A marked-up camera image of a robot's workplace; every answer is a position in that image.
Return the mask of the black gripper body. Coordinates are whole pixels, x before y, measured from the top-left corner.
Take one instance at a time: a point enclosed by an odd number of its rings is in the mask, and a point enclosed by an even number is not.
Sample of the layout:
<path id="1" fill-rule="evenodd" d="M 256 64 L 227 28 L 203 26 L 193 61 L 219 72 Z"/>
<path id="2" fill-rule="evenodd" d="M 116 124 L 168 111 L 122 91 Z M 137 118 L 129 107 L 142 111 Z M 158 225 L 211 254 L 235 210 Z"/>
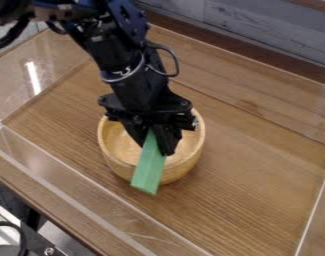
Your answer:
<path id="1" fill-rule="evenodd" d="M 149 61 L 114 69 L 101 68 L 100 74 L 113 90 L 100 100 L 112 121 L 149 122 L 150 129 L 154 125 L 196 129 L 193 104 L 169 87 L 179 70 L 169 74 L 161 61 Z"/>

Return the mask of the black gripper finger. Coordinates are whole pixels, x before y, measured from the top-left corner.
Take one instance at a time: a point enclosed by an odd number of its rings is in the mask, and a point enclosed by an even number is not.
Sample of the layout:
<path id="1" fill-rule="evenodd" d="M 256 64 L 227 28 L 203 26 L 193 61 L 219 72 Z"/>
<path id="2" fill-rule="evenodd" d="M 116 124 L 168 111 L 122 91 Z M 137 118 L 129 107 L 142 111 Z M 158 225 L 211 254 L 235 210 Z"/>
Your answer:
<path id="1" fill-rule="evenodd" d="M 183 139 L 183 130 L 169 125 L 154 125 L 153 132 L 164 156 L 172 156 Z"/>
<path id="2" fill-rule="evenodd" d="M 122 125 L 124 125 L 130 137 L 136 141 L 136 143 L 140 146 L 144 146 L 148 132 L 150 129 L 150 123 L 149 122 L 134 123 L 133 121 L 125 120 L 122 122 Z"/>

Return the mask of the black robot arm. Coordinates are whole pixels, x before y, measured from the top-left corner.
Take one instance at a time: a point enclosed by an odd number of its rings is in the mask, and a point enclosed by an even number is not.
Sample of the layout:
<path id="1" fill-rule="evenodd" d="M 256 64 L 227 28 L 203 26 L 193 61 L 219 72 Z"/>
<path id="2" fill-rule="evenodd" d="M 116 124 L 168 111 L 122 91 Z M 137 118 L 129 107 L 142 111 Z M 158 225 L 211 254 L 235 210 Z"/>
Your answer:
<path id="1" fill-rule="evenodd" d="M 34 17 L 72 37 L 94 59 L 112 92 L 100 97 L 110 120 L 120 122 L 137 144 L 156 135 L 161 153 L 176 153 L 183 132 L 196 129 L 192 102 L 169 87 L 180 75 L 168 71 L 162 51 L 148 39 L 145 12 L 130 0 L 30 0 Z"/>

